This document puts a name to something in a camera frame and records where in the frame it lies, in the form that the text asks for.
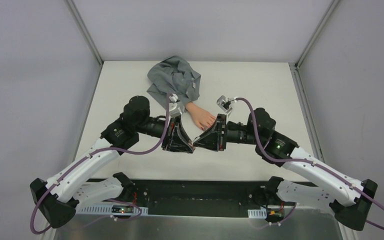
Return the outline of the glitter nail polish bottle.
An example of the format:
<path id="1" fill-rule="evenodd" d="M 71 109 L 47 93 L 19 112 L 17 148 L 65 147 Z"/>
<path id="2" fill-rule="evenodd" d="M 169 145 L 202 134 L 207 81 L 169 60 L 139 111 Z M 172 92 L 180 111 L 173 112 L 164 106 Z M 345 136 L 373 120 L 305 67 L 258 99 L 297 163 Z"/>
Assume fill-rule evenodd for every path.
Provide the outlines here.
<path id="1" fill-rule="evenodd" d="M 194 144 L 193 144 L 191 141 L 189 141 L 188 144 L 189 144 L 189 146 L 190 146 L 191 149 L 195 150 L 196 147 L 194 146 Z"/>

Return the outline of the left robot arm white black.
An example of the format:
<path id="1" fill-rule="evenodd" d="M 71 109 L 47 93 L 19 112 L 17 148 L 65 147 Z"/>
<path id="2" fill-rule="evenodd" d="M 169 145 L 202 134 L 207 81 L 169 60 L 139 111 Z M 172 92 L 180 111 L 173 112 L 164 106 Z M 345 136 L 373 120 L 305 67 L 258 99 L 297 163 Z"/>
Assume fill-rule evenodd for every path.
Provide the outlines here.
<path id="1" fill-rule="evenodd" d="M 164 97 L 164 120 L 150 116 L 150 101 L 137 95 L 124 106 L 123 112 L 109 124 L 93 145 L 66 168 L 47 180 L 36 178 L 30 183 L 34 208 L 29 227 L 40 235 L 49 229 L 67 224 L 84 207 L 117 198 L 127 202 L 132 198 L 132 183 L 122 173 L 116 173 L 92 186 L 83 184 L 98 170 L 122 154 L 142 156 L 161 147 L 168 139 L 171 120 L 178 119 L 185 107 L 179 95 Z"/>

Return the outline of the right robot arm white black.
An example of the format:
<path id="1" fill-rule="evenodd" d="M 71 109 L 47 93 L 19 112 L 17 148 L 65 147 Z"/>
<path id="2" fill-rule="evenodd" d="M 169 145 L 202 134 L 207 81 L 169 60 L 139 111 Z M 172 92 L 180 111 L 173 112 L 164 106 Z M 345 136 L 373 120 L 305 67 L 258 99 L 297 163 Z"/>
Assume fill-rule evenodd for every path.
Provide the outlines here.
<path id="1" fill-rule="evenodd" d="M 254 109 L 247 123 L 234 123 L 219 114 L 215 123 L 193 140 L 195 147 L 223 151 L 228 143 L 254 145 L 269 164 L 296 173 L 314 186 L 272 176 L 263 188 L 270 205 L 280 201 L 304 204 L 332 215 L 342 225 L 362 231 L 367 224 L 378 185 L 349 177 L 313 157 L 291 138 L 275 130 L 276 121 L 264 108 Z"/>

